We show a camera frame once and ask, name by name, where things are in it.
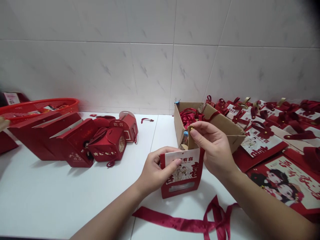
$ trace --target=hand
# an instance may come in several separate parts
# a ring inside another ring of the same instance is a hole
[[[9,120],[4,120],[3,117],[0,117],[0,132],[5,130],[10,124]]]
[[[182,159],[175,159],[164,169],[159,167],[160,154],[181,151],[174,147],[163,147],[148,154],[142,173],[135,182],[144,196],[159,189],[182,163]]]
[[[238,172],[227,136],[208,122],[198,121],[192,125],[194,129],[190,134],[196,144],[205,150],[203,161],[209,172],[218,179]]]

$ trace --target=white tile wall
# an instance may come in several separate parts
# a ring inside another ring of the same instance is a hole
[[[302,0],[2,0],[0,89],[146,114],[208,94],[320,100],[317,33]]]

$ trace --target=red plastic basket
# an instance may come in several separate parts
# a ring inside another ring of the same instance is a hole
[[[68,107],[55,110],[61,112],[61,114],[66,114],[68,112],[79,112],[79,100],[75,98],[53,98],[53,99],[44,99],[38,101],[31,101],[25,103],[18,103],[14,105],[9,105],[0,108],[0,116],[9,119],[12,124],[23,122],[25,120],[37,117],[41,114],[28,114],[28,112],[36,111],[46,107],[48,105],[59,106],[67,104]]]

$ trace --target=printed cartoon couple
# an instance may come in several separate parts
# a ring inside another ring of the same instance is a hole
[[[290,206],[299,203],[304,195],[298,185],[289,183],[285,173],[278,169],[267,171],[267,177],[260,173],[252,173],[250,179],[267,193]]]
[[[246,151],[252,151],[254,150],[255,145],[257,144],[257,138],[256,137],[252,137],[249,138],[247,137],[243,143],[241,144],[241,146],[246,150]]]
[[[191,172],[192,171],[190,168],[188,168],[187,166],[182,167],[180,164],[173,173],[174,182],[192,178],[190,175]]]

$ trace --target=white table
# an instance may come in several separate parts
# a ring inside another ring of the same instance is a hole
[[[92,113],[80,113],[83,119]],[[118,114],[96,113],[99,115]],[[171,115],[135,115],[138,144],[128,144],[122,160],[113,168],[97,163],[71,168],[66,162],[40,161],[24,145],[0,157],[0,236],[69,239],[85,223],[111,203],[140,175],[150,151],[177,147]],[[152,118],[155,121],[144,121]],[[163,200],[160,190],[140,206],[173,217],[203,219],[205,209],[218,195],[220,205],[235,202],[224,186],[204,167],[197,191]],[[212,212],[208,219],[214,221]],[[232,239],[262,239],[257,226],[241,209],[231,215]],[[217,239],[216,231],[210,233]],[[131,217],[119,239],[201,239],[203,234],[179,232]]]
[[[169,115],[158,116],[151,151],[163,146],[178,146],[173,117]],[[226,210],[228,205],[235,202],[225,187],[210,174],[204,166],[201,182],[197,191],[162,199],[161,191],[158,190],[148,196],[140,206],[145,206],[173,217],[202,220],[209,202],[215,195],[218,195],[219,203],[224,210]],[[208,220],[214,221],[212,212],[208,214]],[[217,239],[215,230],[210,233],[210,238]],[[131,239],[203,240],[203,234],[179,232],[136,218]],[[257,226],[249,219],[243,210],[239,208],[234,208],[231,215],[231,239],[262,239],[262,234],[257,229]]]
[[[88,112],[80,113],[83,119]],[[118,114],[96,113],[99,115]],[[21,142],[0,157],[0,236],[69,239],[126,190],[139,176],[151,149],[157,115],[138,115],[138,144],[127,144],[112,168],[95,162],[71,168],[66,162],[41,161]],[[154,122],[142,118],[152,118]],[[134,218],[120,239],[131,237]]]

